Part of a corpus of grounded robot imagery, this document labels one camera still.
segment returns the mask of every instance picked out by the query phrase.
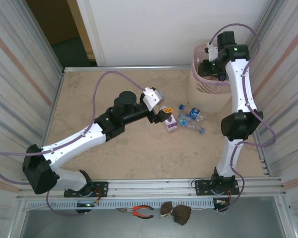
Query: floor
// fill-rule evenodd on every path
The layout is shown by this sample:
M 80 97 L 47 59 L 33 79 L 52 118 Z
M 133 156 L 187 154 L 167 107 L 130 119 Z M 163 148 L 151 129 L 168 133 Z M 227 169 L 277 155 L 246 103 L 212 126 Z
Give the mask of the floor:
M 159 219 L 159 209 L 142 213 L 153 218 L 143 220 L 116 210 L 93 210 L 74 218 L 35 210 L 27 213 L 20 237 L 285 238 L 273 197 L 243 197 L 226 214 L 192 211 L 184 226 L 170 215 Z
M 91 66 L 80 37 L 52 45 L 52 49 L 63 68 Z
M 48 138 L 48 144 L 60 141 L 87 126 L 92 111 L 91 97 L 104 72 L 67 72 Z M 143 87 L 161 89 L 163 104 L 179 107 L 187 103 L 189 70 L 124 71 Z M 96 94 L 96 116 L 113 105 L 114 99 L 130 90 L 139 98 L 141 91 L 122 77 L 110 74 Z M 203 135 L 181 128 L 168 134 L 163 124 L 142 119 L 125 132 L 100 146 L 90 148 L 65 163 L 62 168 L 85 170 L 92 179 L 179 179 L 207 178 L 221 158 L 224 137 L 221 113 L 204 114 Z M 244 176 L 263 176 L 255 147 L 242 148 L 237 170 Z

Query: mounting plate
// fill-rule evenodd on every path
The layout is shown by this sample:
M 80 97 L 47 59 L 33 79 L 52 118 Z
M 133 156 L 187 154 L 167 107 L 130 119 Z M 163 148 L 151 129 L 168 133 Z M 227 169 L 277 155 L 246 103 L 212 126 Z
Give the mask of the mounting plate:
M 108 182 L 92 182 L 93 187 L 97 187 L 101 191 L 102 197 L 107 197 L 107 191 L 108 191 Z M 71 189 L 65 190 L 64 197 L 82 197 L 79 195 L 77 191 L 73 191 Z M 98 197 L 98 195 L 92 191 L 89 195 L 84 197 Z
M 209 195 L 228 195 L 228 188 L 223 188 L 223 190 L 221 192 L 217 192 L 215 193 L 214 191 L 212 191 L 212 181 L 211 180 L 206 180 L 206 179 L 202 179 L 202 180 L 195 180 L 195 191 L 197 196 L 209 196 Z M 230 188 L 231 190 L 231 194 L 232 195 L 239 195 L 239 187 L 238 187 L 238 183 L 235 180 L 235 185 L 233 187 Z

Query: pliers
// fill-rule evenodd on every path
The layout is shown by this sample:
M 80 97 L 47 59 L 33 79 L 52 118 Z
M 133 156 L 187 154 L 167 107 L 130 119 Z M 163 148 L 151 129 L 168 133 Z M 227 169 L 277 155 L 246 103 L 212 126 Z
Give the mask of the pliers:
M 146 216 L 146 215 L 142 215 L 142 214 L 139 214 L 138 212 L 136 212 L 137 210 L 142 209 L 142 208 L 147 208 L 147 209 L 153 210 L 152 207 L 147 206 L 147 205 L 141 205 L 141 206 L 133 207 L 133 208 L 121 207 L 121 208 L 116 208 L 116 210 L 121 211 L 121 212 L 132 213 L 134 216 L 137 216 L 142 219 L 150 219 L 153 217 L 153 215 Z

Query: marble surface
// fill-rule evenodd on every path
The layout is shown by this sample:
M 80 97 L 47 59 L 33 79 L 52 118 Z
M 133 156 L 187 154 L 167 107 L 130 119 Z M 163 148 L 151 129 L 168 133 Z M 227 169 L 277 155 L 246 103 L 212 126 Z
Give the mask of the marble surface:
M 52 122 L 48 144 L 87 126 L 91 120 L 91 97 L 103 72 L 67 72 Z M 187 103 L 188 70 L 123 71 L 142 87 L 161 89 L 163 105 L 177 108 Z M 96 94 L 96 116 L 113 105 L 122 91 L 141 91 L 124 78 L 107 75 Z M 203 135 L 185 128 L 169 134 L 162 123 L 142 119 L 125 132 L 66 162 L 62 168 L 85 170 L 92 179 L 177 179 L 209 177 L 221 158 L 224 138 L 221 114 L 205 114 Z M 237 170 L 244 176 L 263 176 L 255 147 L 242 148 Z

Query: corrugated metal wall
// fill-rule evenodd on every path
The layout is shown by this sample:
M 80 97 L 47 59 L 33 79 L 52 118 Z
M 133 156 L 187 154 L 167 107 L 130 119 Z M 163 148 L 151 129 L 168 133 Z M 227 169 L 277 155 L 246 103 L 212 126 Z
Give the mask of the corrugated metal wall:
M 281 176 L 298 224 L 298 0 L 279 1 L 279 7 L 260 33 L 261 51 L 251 70 L 256 104 L 277 133 L 266 149 L 274 176 Z M 259 126 L 261 140 L 272 135 Z
M 23 0 L 0 0 L 0 152 L 41 144 L 62 69 Z M 24 178 L 22 157 L 1 157 L 0 171 Z M 0 237 L 18 188 L 0 181 Z

